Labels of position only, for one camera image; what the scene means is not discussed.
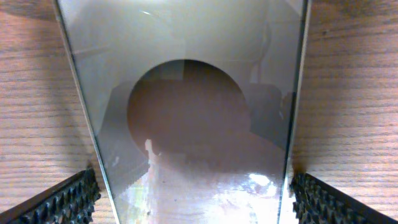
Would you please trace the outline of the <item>rose gold Galaxy smartphone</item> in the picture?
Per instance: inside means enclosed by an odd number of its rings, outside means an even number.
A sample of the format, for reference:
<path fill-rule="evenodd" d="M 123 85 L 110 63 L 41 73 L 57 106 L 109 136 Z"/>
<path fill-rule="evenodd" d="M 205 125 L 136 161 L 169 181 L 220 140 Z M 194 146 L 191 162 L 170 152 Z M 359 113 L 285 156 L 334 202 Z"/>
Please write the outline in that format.
<path fill-rule="evenodd" d="M 310 1 L 56 0 L 117 223 L 279 223 Z"/>

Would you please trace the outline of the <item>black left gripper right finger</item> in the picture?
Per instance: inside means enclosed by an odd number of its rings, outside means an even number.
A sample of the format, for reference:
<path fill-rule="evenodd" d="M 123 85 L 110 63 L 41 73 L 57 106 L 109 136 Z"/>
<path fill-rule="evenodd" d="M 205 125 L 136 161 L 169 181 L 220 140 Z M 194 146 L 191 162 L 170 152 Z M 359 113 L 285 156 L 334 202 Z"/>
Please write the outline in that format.
<path fill-rule="evenodd" d="M 290 184 L 293 211 L 303 224 L 397 224 L 397 220 L 359 202 L 308 173 L 296 173 Z"/>

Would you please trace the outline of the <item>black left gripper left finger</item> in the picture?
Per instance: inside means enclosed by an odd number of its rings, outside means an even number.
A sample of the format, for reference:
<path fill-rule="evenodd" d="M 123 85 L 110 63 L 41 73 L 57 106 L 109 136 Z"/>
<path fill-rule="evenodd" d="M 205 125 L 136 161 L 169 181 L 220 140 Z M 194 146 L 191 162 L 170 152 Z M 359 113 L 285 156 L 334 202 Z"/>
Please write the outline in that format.
<path fill-rule="evenodd" d="M 95 172 L 88 168 L 2 212 L 1 223 L 91 223 L 100 198 Z"/>

